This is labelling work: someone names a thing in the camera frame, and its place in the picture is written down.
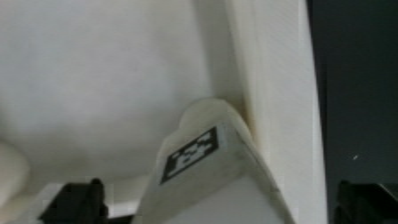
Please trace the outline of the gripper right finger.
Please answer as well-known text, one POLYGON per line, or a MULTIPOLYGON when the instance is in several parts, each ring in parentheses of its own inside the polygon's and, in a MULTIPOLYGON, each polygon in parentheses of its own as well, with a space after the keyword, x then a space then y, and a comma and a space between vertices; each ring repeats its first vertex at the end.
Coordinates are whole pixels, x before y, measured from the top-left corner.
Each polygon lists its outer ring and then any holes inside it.
POLYGON ((339 183, 334 224, 398 224, 398 183, 339 183))

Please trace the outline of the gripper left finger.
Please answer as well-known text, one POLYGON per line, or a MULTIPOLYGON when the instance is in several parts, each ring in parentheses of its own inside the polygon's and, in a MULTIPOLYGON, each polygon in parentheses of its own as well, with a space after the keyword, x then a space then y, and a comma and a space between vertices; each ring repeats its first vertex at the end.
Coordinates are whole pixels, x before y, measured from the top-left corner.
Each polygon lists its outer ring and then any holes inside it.
POLYGON ((43 224, 107 224, 105 185, 98 178, 89 183, 67 183, 39 216, 43 224))

